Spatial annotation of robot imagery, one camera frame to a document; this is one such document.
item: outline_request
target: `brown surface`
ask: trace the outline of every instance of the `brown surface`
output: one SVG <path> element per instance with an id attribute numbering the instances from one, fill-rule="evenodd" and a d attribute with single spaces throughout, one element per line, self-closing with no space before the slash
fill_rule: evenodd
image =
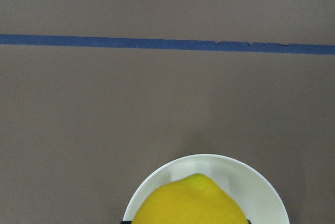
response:
<path id="1" fill-rule="evenodd" d="M 335 44 L 334 0 L 0 0 L 0 33 Z"/>
<path id="2" fill-rule="evenodd" d="M 1 46 L 1 223 L 117 223 L 188 154 L 261 172 L 292 223 L 334 220 L 332 56 Z"/>
<path id="3" fill-rule="evenodd" d="M 335 44 L 333 0 L 0 0 L 0 33 Z M 241 160 L 335 219 L 335 58 L 0 46 L 0 223 L 118 223 L 156 168 Z"/>

